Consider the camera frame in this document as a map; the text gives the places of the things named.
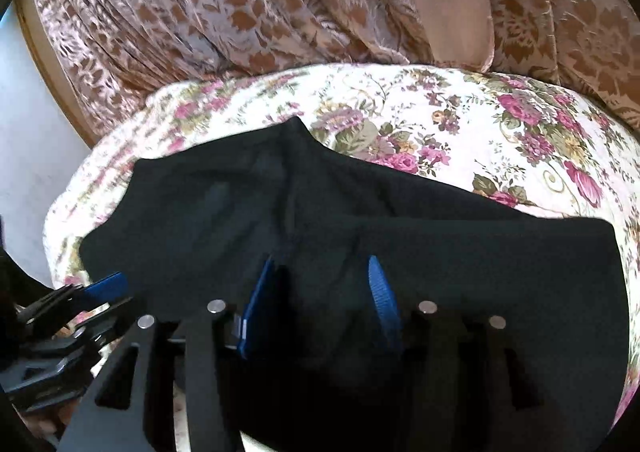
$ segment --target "white wall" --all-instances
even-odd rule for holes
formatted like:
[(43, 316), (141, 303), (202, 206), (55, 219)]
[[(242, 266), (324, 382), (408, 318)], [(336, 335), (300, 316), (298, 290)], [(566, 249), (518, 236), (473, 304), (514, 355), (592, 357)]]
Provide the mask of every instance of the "white wall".
[(48, 286), (44, 218), (88, 154), (40, 77), (12, 7), (0, 22), (0, 215), (9, 254)]

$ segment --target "black garment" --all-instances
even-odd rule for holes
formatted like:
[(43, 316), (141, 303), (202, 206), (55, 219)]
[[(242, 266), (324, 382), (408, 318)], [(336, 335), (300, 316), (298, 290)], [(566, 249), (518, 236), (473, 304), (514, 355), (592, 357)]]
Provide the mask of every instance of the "black garment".
[(271, 369), (247, 364), (234, 393), (241, 427), (279, 450), (392, 450), (406, 402), (402, 374), (380, 353), (369, 255), (406, 328), (426, 299), (508, 320), (518, 358), (565, 430), (562, 448), (545, 452), (594, 450), (622, 392), (628, 310), (608, 223), (536, 219), (339, 155), (299, 119), (139, 160), (80, 254), (94, 280), (124, 272), (160, 320), (212, 299), (242, 309), (273, 255), (290, 288), (290, 356)]
[(11, 356), (22, 340), (16, 305), (28, 306), (51, 291), (51, 288), (27, 275), (4, 249), (0, 217), (0, 357)]

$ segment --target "silver screw head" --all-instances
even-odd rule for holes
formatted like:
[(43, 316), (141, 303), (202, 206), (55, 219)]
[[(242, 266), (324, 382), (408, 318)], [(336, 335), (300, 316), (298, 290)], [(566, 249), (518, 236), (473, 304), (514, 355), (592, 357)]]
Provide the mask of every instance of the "silver screw head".
[(438, 310), (438, 305), (433, 301), (421, 301), (418, 309), (425, 315), (433, 315)]
[(207, 304), (207, 311), (210, 313), (220, 313), (226, 309), (226, 302), (222, 299), (215, 299), (215, 301), (209, 302)]
[(140, 329), (149, 329), (156, 323), (156, 319), (153, 315), (143, 315), (138, 319), (138, 327)]
[(500, 315), (493, 315), (489, 317), (489, 324), (494, 329), (504, 329), (507, 327), (507, 321), (504, 317), (500, 317)]

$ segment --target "floral bedspread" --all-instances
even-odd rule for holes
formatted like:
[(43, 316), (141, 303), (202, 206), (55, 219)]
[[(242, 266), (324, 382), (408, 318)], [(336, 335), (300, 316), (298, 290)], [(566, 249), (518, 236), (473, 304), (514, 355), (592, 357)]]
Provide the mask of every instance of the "floral bedspread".
[(590, 100), (532, 78), (330, 64), (164, 87), (102, 139), (49, 210), (44, 241), (54, 284), (90, 282), (79, 244), (115, 209), (138, 158), (292, 116), (339, 153), (537, 216), (612, 223), (631, 313), (622, 413), (640, 366), (640, 143)]

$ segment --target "patterned curtain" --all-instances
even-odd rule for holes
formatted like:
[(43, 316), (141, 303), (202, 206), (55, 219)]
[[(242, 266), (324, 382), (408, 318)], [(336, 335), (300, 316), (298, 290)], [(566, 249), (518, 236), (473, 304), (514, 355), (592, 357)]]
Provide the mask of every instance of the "patterned curtain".
[(98, 135), (166, 84), (326, 62), (529, 75), (640, 128), (640, 22), (627, 0), (35, 1)]

